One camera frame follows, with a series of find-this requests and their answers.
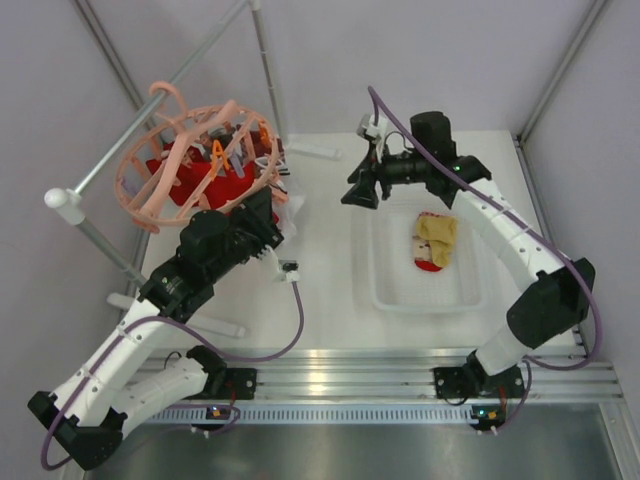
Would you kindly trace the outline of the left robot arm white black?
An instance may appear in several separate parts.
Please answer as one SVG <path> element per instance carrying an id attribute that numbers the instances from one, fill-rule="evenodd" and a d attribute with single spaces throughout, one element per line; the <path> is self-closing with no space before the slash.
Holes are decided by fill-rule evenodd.
<path id="1" fill-rule="evenodd" d="M 29 400 L 29 410 L 47 430 L 44 443 L 58 442 L 70 460 L 92 470 L 148 418 L 180 400 L 220 394 L 227 365 L 205 343 L 154 377 L 136 385 L 129 381 L 172 331 L 193 332 L 188 321 L 213 298 L 220 279 L 282 240 L 267 187 L 227 214 L 194 214 L 175 254 L 152 272 L 92 357 L 54 391 L 39 391 Z"/>

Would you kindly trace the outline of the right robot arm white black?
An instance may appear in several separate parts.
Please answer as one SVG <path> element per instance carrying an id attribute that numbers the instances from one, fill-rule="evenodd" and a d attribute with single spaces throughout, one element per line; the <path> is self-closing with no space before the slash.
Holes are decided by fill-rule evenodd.
<path id="1" fill-rule="evenodd" d="M 394 186 L 421 184 L 480 235 L 511 274 L 520 296 L 507 310 L 504 326 L 462 366 L 435 370 L 437 396 L 461 404 L 513 389 L 522 398 L 520 361 L 587 316 L 599 315 L 595 268 L 585 258 L 566 257 L 520 217 L 489 169 L 478 158 L 458 153 L 443 113 L 419 113 L 408 128 L 399 126 L 409 144 L 398 153 L 387 145 L 388 122 L 378 113 L 362 118 L 357 134 L 368 149 L 341 201 L 375 209 Z"/>

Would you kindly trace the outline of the yellow sock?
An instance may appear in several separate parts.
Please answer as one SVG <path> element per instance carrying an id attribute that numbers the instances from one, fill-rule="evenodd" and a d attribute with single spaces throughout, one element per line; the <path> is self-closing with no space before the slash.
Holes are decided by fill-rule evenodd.
<path id="1" fill-rule="evenodd" d="M 445 268 L 457 241 L 458 219 L 452 216 L 422 212 L 415 225 L 415 236 L 429 247 L 430 262 L 438 268 Z"/>

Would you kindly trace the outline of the pink round clip hanger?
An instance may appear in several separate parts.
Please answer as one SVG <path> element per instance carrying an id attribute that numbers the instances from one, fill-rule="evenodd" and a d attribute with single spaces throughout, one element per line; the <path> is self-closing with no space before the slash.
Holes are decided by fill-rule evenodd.
<path id="1" fill-rule="evenodd" d="M 273 203 L 288 203 L 284 150 L 262 114 L 234 100 L 190 108 L 181 91 L 165 81 L 153 83 L 150 91 L 174 99 L 177 111 L 158 111 L 160 124 L 118 166 L 115 196 L 136 225 L 150 233 L 182 227 L 198 211 L 228 213 L 262 188 Z"/>

